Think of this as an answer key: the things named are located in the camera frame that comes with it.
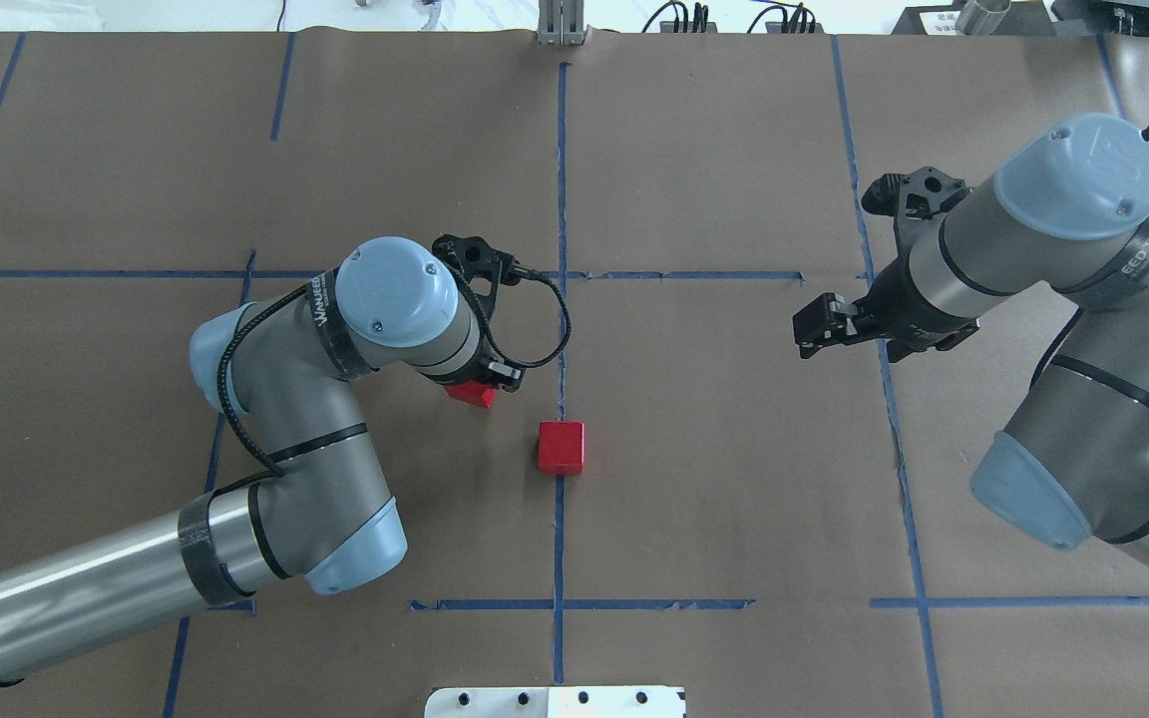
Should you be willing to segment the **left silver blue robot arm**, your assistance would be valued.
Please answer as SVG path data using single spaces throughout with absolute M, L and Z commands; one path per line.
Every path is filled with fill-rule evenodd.
M 259 461 L 254 476 L 0 572 L 0 690 L 24 677 L 302 576 L 332 595 L 407 549 L 354 383 L 402 363 L 444 387 L 514 391 L 529 362 L 491 329 L 491 289 L 552 279 L 477 236 L 361 242 L 286 295 L 201 324 L 194 381 Z

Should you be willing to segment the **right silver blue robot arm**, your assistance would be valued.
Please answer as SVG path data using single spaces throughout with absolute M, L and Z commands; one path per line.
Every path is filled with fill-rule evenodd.
M 1044 283 L 1075 312 L 971 494 L 1050 548 L 1094 538 L 1149 568 L 1149 129 L 1072 115 L 978 186 L 925 167 L 876 179 L 861 208 L 893 219 L 897 257 L 866 295 L 824 292 L 793 315 L 802 358 L 874 340 L 890 362 L 953 350 Z

